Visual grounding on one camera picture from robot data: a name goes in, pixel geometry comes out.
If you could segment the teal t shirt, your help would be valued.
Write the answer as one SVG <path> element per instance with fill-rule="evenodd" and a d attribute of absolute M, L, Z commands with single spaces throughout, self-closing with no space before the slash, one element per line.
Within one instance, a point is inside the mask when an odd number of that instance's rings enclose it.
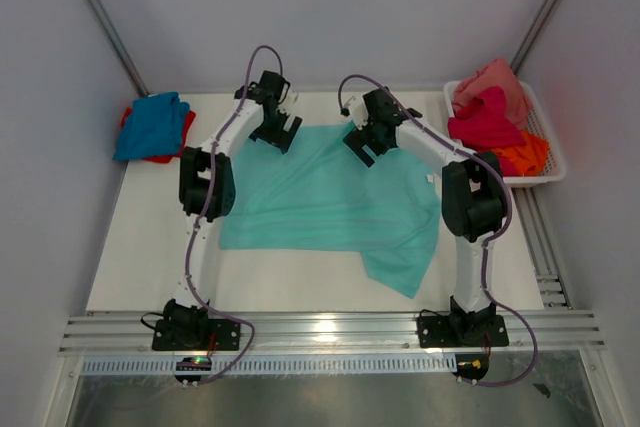
<path fill-rule="evenodd" d="M 358 252 L 370 278 L 412 298 L 439 238 L 433 171 L 399 149 L 367 167 L 344 144 L 348 131 L 304 127 L 287 153 L 246 141 L 232 160 L 236 199 L 219 245 Z"/>

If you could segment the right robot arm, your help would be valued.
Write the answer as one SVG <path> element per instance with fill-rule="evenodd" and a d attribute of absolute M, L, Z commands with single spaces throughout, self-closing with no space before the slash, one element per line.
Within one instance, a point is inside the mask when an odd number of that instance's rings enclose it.
<path fill-rule="evenodd" d="M 431 167 L 441 184 L 441 216 L 455 237 L 456 284 L 448 332 L 456 345 L 481 342 L 497 322 L 490 290 L 493 247 L 511 221 L 511 201 L 495 155 L 461 147 L 404 108 L 386 88 L 339 102 L 354 127 L 344 143 L 368 167 L 393 149 Z"/>

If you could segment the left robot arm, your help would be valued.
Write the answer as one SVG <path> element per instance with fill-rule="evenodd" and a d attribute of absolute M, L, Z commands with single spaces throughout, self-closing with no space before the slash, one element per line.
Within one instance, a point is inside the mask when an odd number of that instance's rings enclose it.
<path fill-rule="evenodd" d="M 185 272 L 153 327 L 154 350 L 204 350 L 214 337 L 223 350 L 238 348 L 239 323 L 211 319 L 206 295 L 216 277 L 222 219 L 236 198 L 232 158 L 248 140 L 287 153 L 302 123 L 287 110 L 295 102 L 290 82 L 266 70 L 257 82 L 235 92 L 234 110 L 214 134 L 200 146 L 183 150 L 178 198 L 189 224 Z"/>

